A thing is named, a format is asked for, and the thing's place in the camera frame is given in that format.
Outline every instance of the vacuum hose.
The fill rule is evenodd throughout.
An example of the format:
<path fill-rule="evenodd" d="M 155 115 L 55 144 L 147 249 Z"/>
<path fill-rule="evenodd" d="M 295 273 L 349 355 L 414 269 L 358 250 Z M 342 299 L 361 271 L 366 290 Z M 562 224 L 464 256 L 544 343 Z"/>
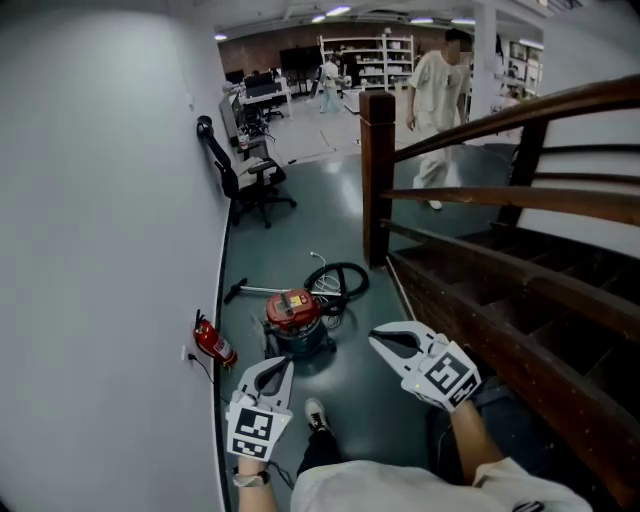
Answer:
<path fill-rule="evenodd" d="M 347 284 L 344 279 L 344 270 L 354 270 L 360 277 L 362 281 L 360 285 L 355 290 L 348 290 Z M 324 267 L 320 267 L 313 274 L 307 277 L 304 282 L 304 287 L 311 291 L 314 283 L 320 279 L 323 275 L 327 274 L 335 270 L 338 273 L 338 282 L 340 283 L 340 297 L 336 297 L 335 299 L 329 300 L 329 302 L 322 305 L 322 314 L 324 316 L 339 316 L 343 313 L 344 309 L 347 307 L 347 302 L 349 302 L 353 297 L 356 297 L 366 291 L 369 288 L 369 276 L 364 271 L 364 269 L 355 263 L 342 262 L 342 263 L 329 263 Z"/>

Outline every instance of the fire extinguisher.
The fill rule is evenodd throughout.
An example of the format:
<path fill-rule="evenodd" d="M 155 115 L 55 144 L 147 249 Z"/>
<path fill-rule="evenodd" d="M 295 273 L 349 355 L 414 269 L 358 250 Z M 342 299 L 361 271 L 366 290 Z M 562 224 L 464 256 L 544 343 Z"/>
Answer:
<path fill-rule="evenodd" d="M 200 350 L 213 357 L 222 366 L 230 369 L 238 361 L 238 353 L 227 340 L 220 336 L 220 333 L 215 330 L 211 322 L 200 314 L 200 310 L 196 313 L 193 338 Z"/>

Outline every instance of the white shirt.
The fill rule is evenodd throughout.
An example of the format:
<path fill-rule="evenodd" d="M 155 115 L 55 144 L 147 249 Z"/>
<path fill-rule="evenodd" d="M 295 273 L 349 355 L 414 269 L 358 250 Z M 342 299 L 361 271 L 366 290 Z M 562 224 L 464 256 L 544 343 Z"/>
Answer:
<path fill-rule="evenodd" d="M 327 61 L 324 65 L 324 87 L 336 87 L 336 78 L 340 78 L 340 70 L 333 62 Z"/>
<path fill-rule="evenodd" d="M 469 91 L 469 68 L 452 66 L 442 57 L 440 50 L 427 53 L 416 66 L 409 79 L 416 89 L 413 112 L 438 131 L 453 128 L 458 98 Z"/>
<path fill-rule="evenodd" d="M 527 504 L 539 502 L 544 508 Z M 292 512 L 591 512 L 566 487 L 529 475 L 511 459 L 484 464 L 472 487 L 446 483 L 424 469 L 355 461 L 300 475 Z"/>

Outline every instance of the wooden newel post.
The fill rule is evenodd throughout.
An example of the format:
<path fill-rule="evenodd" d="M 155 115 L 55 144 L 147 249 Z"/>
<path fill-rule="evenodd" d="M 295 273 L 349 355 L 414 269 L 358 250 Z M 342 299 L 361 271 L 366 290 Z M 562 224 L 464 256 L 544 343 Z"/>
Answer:
<path fill-rule="evenodd" d="M 391 218 L 391 199 L 380 193 L 393 188 L 396 99 L 384 91 L 360 93 L 364 259 L 369 267 L 385 264 L 389 230 L 380 219 Z"/>

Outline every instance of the sneaker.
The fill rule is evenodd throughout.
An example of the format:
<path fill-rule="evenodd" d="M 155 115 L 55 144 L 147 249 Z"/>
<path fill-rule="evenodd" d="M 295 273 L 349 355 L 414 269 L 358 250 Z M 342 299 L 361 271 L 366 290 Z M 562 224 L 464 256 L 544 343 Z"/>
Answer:
<path fill-rule="evenodd" d="M 309 398 L 304 404 L 304 413 L 307 416 L 307 422 L 309 427 L 314 432 L 325 430 L 331 432 L 329 423 L 327 422 L 327 416 L 324 411 L 322 402 L 317 398 Z"/>

